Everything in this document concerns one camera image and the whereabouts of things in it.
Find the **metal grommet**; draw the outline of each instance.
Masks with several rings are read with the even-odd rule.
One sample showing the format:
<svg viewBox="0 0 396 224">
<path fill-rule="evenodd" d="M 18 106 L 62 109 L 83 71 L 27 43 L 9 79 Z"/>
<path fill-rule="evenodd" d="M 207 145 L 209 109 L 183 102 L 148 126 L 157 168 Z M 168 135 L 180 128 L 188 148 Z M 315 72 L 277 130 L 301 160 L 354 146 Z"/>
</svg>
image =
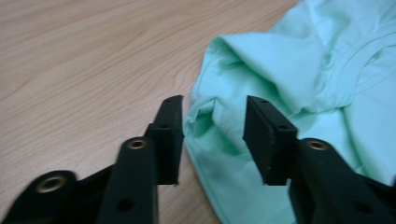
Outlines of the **metal grommet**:
<svg viewBox="0 0 396 224">
<path fill-rule="evenodd" d="M 319 141 L 309 141 L 306 144 L 315 150 L 326 150 L 327 149 L 327 146 Z"/>
<path fill-rule="evenodd" d="M 128 143 L 127 147 L 130 149 L 140 149 L 147 145 L 148 143 L 145 140 L 134 140 L 133 142 Z"/>
<path fill-rule="evenodd" d="M 66 178 L 63 175 L 56 175 L 41 181 L 35 190 L 39 193 L 48 193 L 60 189 L 65 183 Z"/>
</svg>

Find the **mint green t-shirt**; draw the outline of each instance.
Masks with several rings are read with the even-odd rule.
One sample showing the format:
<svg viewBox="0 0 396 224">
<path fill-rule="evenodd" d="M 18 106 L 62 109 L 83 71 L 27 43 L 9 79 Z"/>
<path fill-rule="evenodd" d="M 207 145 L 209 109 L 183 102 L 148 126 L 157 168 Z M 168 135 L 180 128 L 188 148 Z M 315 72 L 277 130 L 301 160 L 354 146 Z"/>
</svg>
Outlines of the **mint green t-shirt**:
<svg viewBox="0 0 396 224">
<path fill-rule="evenodd" d="M 184 123 L 187 149 L 222 223 L 293 223 L 288 187 L 263 186 L 242 139 L 248 95 L 299 138 L 331 143 L 356 172 L 396 174 L 396 1 L 301 1 L 270 31 L 218 36 Z"/>
</svg>

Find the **green fabric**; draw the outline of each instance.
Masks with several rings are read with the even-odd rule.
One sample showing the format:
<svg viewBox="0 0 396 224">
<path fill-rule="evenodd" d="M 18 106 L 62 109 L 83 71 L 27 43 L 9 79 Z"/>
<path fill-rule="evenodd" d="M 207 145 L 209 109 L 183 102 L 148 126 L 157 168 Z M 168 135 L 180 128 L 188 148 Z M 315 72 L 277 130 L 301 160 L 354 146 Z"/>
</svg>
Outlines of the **green fabric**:
<svg viewBox="0 0 396 224">
<path fill-rule="evenodd" d="M 330 142 L 358 173 L 396 173 L 396 2 L 302 1 L 269 32 L 210 43 L 185 142 L 222 223 L 293 223 L 287 187 L 262 185 L 242 140 L 247 95 L 272 102 L 299 138 Z"/>
</svg>

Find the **wrinkled cloth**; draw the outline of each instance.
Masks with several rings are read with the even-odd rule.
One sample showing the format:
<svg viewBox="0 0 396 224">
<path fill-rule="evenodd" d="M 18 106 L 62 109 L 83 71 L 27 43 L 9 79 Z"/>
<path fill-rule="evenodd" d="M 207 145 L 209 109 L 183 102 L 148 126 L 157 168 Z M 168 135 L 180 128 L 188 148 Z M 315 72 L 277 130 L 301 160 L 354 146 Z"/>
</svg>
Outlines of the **wrinkled cloth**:
<svg viewBox="0 0 396 224">
<path fill-rule="evenodd" d="M 288 187 L 262 184 L 243 141 L 247 96 L 298 137 L 331 143 L 357 173 L 396 174 L 396 1 L 301 1 L 266 33 L 222 35 L 185 118 L 187 149 L 222 223 L 293 223 Z"/>
</svg>

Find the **wood grain surface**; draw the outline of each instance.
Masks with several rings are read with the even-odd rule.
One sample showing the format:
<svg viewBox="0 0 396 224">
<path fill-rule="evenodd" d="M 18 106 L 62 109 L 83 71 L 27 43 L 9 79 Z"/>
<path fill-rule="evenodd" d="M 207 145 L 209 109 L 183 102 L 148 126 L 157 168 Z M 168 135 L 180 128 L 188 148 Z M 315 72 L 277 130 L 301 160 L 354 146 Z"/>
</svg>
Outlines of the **wood grain surface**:
<svg viewBox="0 0 396 224">
<path fill-rule="evenodd" d="M 37 176 L 114 162 L 161 101 L 184 110 L 216 35 L 264 32 L 295 0 L 0 1 L 0 218 Z M 219 223 L 185 148 L 161 223 Z"/>
</svg>

